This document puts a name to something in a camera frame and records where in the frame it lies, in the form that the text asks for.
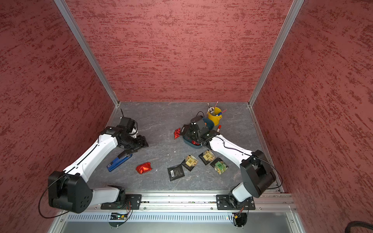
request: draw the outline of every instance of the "metal panel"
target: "metal panel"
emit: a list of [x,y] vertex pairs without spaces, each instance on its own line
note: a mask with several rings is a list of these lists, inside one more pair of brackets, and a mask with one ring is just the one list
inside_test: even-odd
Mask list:
[[90,49],[87,41],[85,40],[82,32],[80,31],[74,17],[72,16],[69,7],[67,6],[65,0],[54,0],[58,9],[60,10],[62,16],[64,17],[65,21],[69,25],[72,33],[74,34],[75,38],[79,42],[80,46],[82,47],[85,55],[87,56],[89,62],[91,63],[93,69],[96,71],[97,76],[100,78],[102,84],[104,85],[107,93],[109,94],[110,98],[114,102],[114,105],[117,106],[119,104],[119,100],[115,95],[113,89],[111,88],[109,82],[107,81],[104,72],[102,71],[98,61],[96,60],[92,50]]
[[[65,211],[58,212],[56,215],[62,214]],[[62,231],[63,225],[66,222],[67,217],[70,213],[58,216],[54,218],[49,230],[47,233],[60,233]]]
[[[110,220],[110,212],[69,213],[66,221],[70,222],[123,222]],[[180,212],[133,212],[127,222],[174,222],[174,223],[223,223],[232,222],[232,213],[180,213]]]
[[286,16],[286,19],[282,25],[282,28],[280,30],[280,33],[276,39],[275,45],[273,46],[273,49],[271,51],[271,54],[269,55],[269,58],[267,60],[266,66],[263,69],[263,72],[261,73],[258,83],[255,86],[255,89],[253,91],[253,94],[250,97],[249,105],[252,106],[260,92],[260,89],[262,88],[267,75],[269,74],[269,71],[272,68],[273,63],[276,60],[277,55],[279,54],[279,51],[281,50],[281,47],[290,31],[291,26],[294,23],[295,18],[298,15],[298,12],[303,4],[304,0],[294,0],[292,3],[289,13]]
[[289,225],[293,233],[305,233],[298,213],[288,212],[286,216],[288,217]]
[[151,232],[151,233],[259,233],[281,232],[291,233],[286,214],[250,213],[246,225],[235,228],[232,223],[174,223],[174,222],[126,222],[124,225],[110,227],[104,222],[67,222],[65,233],[103,233],[103,232]]
[[[140,211],[146,212],[234,212],[235,210],[217,210],[216,195],[229,192],[193,192],[193,191],[126,191],[127,194],[141,194]],[[258,212],[296,212],[291,194],[265,192],[260,198],[254,198]],[[99,205],[90,206],[87,212],[111,212],[102,210]]]

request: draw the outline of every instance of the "red foil candy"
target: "red foil candy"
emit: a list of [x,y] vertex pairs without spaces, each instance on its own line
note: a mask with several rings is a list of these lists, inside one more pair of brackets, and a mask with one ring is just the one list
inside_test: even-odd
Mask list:
[[178,128],[177,130],[175,130],[175,132],[173,133],[173,135],[175,135],[174,139],[180,137],[180,128]]
[[196,141],[192,141],[192,143],[194,144],[194,145],[196,145],[196,146],[199,146],[200,144],[198,143],[198,142],[196,142]]
[[150,166],[150,162],[144,163],[140,166],[137,166],[136,171],[140,174],[150,171],[152,168]]

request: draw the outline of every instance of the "red textured wall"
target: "red textured wall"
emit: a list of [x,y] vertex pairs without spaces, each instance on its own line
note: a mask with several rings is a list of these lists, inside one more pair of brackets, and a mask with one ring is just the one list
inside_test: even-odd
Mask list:
[[114,105],[53,1],[2,1],[0,41],[0,232],[44,233],[48,175],[93,143]]
[[292,0],[67,0],[120,101],[248,101]]
[[307,233],[373,223],[372,11],[306,0],[254,104]]

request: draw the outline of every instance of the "black packet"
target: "black packet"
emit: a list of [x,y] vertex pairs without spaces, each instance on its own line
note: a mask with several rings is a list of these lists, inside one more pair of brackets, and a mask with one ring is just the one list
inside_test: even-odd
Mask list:
[[212,161],[212,162],[210,163],[210,165],[215,169],[215,164],[216,164],[218,161],[224,163],[224,161],[223,161],[221,158],[217,157],[214,161]]
[[181,177],[184,177],[184,171],[183,171],[183,166],[181,164],[169,167],[167,168],[168,171],[168,176],[170,177],[170,181],[179,179]]
[[204,152],[202,152],[200,155],[198,155],[198,157],[202,160],[202,162],[203,162],[205,165],[207,165],[207,164],[210,163],[210,161],[206,161],[206,160],[205,160],[205,158],[203,157],[203,153],[204,153]]
[[186,164],[185,159],[181,162],[181,165],[183,165],[183,166],[184,166],[186,169],[188,169],[189,171],[192,171],[193,168],[195,167],[195,166],[192,166],[192,167],[188,166],[188,165]]

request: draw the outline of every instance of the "gray stone tabletop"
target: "gray stone tabletop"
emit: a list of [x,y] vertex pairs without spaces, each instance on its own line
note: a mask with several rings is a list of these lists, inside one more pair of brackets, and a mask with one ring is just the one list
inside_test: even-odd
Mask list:
[[[220,133],[226,139],[252,151],[261,150],[247,103],[221,102],[217,107],[222,111],[227,109],[220,120]],[[91,175],[88,181],[90,188],[117,185],[133,191],[227,191],[242,182],[239,168],[221,154],[214,152],[229,168],[219,175],[210,164],[204,165],[198,158],[206,147],[194,149],[185,144],[182,137],[174,139],[175,129],[188,124],[198,111],[206,115],[207,102],[122,102],[120,108],[124,116],[138,122],[138,135],[146,137],[149,147],[140,149],[128,161],[109,172],[107,164],[123,151],[119,147],[112,150]],[[121,115],[120,110],[117,111],[112,126],[120,122]],[[196,157],[198,164],[192,171],[183,167],[185,176],[170,181],[167,168],[180,164],[188,154]],[[151,163],[152,170],[139,174],[136,167],[146,162]]]

